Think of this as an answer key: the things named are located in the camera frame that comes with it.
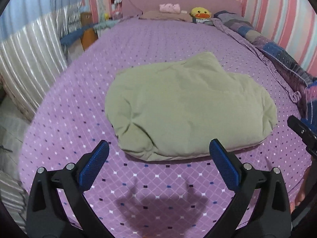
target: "blue gripper pad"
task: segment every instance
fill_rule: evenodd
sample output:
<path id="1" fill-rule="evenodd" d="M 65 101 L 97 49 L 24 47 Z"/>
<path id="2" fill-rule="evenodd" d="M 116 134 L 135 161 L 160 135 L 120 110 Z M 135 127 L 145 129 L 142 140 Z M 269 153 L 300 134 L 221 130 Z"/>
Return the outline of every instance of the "blue gripper pad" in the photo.
<path id="1" fill-rule="evenodd" d="M 222 179 L 226 183 L 227 188 L 231 191 L 237 191 L 239 189 L 241 176 L 228 158 L 228 152 L 222 147 L 218 140 L 212 140 L 209 144 L 209 153 Z"/>
<path id="2" fill-rule="evenodd" d="M 80 172 L 78 178 L 78 184 L 84 191 L 91 188 L 103 164 L 109 156 L 108 142 L 103 141 L 92 153 L 93 155 Z"/>

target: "headboard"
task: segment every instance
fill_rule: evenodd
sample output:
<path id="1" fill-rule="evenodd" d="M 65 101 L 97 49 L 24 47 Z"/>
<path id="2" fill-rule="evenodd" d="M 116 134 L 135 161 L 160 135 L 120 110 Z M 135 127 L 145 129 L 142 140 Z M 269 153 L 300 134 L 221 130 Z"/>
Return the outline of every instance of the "headboard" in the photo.
<path id="1" fill-rule="evenodd" d="M 204 7 L 212 13 L 226 10 L 242 15 L 242 3 L 236 0 L 122 0 L 122 14 L 128 17 L 159 10 L 159 4 L 163 3 L 179 3 L 181 10 L 188 13 L 195 7 Z"/>

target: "blue curtain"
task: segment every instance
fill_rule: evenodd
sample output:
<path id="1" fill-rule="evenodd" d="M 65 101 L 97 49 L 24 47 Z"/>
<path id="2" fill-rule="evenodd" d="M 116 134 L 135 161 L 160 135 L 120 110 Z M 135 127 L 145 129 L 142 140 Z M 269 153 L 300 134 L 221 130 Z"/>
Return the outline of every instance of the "blue curtain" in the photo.
<path id="1" fill-rule="evenodd" d="M 0 17 L 0 42 L 40 16 L 82 0 L 10 0 Z"/>

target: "patchwork quilt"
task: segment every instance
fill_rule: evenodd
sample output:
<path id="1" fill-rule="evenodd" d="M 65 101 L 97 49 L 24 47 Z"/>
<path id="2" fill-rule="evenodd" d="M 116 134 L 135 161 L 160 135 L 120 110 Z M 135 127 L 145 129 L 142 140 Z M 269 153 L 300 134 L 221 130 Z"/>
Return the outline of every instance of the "patchwork quilt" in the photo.
<path id="1" fill-rule="evenodd" d="M 257 32 L 245 18 L 227 11 L 220 11 L 214 17 L 248 40 L 273 62 L 292 90 L 300 93 L 297 106 L 302 117 L 317 127 L 317 78 L 304 71 L 284 48 Z"/>

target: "finger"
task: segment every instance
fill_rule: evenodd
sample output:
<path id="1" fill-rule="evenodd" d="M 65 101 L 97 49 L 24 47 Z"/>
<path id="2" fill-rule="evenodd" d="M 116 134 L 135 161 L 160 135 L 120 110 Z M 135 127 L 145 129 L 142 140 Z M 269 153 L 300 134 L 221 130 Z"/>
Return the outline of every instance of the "finger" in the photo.
<path id="1" fill-rule="evenodd" d="M 295 210 L 295 203 L 294 203 L 294 201 L 292 201 L 291 203 L 290 203 L 290 207 L 291 207 L 291 213 Z"/>
<path id="2" fill-rule="evenodd" d="M 306 185 L 306 179 L 308 177 L 310 171 L 310 167 L 308 167 L 304 173 L 303 176 L 303 183 L 301 185 L 301 188 L 295 198 L 295 205 L 298 206 L 304 199 L 305 199 L 305 185 Z"/>

